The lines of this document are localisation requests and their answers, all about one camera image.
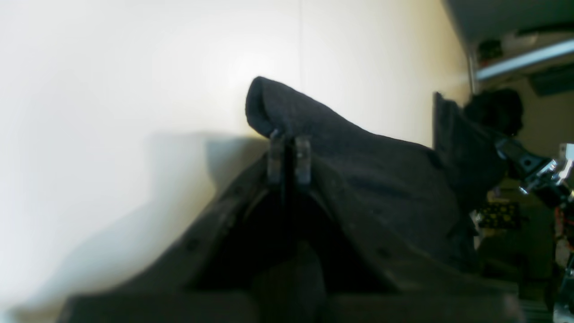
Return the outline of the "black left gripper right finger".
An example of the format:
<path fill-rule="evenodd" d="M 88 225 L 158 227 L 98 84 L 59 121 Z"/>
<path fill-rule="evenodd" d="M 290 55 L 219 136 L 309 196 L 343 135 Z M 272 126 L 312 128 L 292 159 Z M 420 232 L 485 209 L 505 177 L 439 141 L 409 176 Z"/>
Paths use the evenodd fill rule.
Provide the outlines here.
<path fill-rule="evenodd" d="M 523 323 L 518 299 L 433 260 L 369 214 L 294 139 L 294 229 L 317 260 L 305 293 L 321 323 Z"/>

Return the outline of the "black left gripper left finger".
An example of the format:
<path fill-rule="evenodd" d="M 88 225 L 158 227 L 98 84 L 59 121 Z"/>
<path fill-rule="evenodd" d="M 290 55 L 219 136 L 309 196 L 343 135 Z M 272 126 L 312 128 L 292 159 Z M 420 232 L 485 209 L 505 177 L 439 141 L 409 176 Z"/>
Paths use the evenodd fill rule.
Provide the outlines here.
<path fill-rule="evenodd" d="M 285 188 L 287 139 L 271 134 L 267 150 L 210 204 L 151 266 L 100 294 L 69 299 L 60 323 L 257 323 L 249 291 L 256 255 L 253 210 Z"/>

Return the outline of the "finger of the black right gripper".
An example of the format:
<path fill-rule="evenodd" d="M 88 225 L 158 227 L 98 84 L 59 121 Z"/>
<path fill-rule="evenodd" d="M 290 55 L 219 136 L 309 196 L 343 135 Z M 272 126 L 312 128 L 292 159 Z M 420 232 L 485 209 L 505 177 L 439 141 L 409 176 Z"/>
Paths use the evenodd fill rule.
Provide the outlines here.
<path fill-rule="evenodd" d="M 523 129 L 524 106 L 520 94 L 512 88 L 485 91 L 473 95 L 465 105 L 465 116 L 510 137 Z"/>

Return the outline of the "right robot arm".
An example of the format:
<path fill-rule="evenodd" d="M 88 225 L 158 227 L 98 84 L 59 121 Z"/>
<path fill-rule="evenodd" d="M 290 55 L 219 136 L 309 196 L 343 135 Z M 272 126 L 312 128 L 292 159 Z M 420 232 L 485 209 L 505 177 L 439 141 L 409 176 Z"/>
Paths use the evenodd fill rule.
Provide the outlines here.
<path fill-rule="evenodd" d="M 573 321 L 573 114 L 558 100 L 504 88 L 473 95 L 463 112 L 501 131 L 505 178 L 477 211 L 482 276 L 519 298 L 529 323 Z"/>

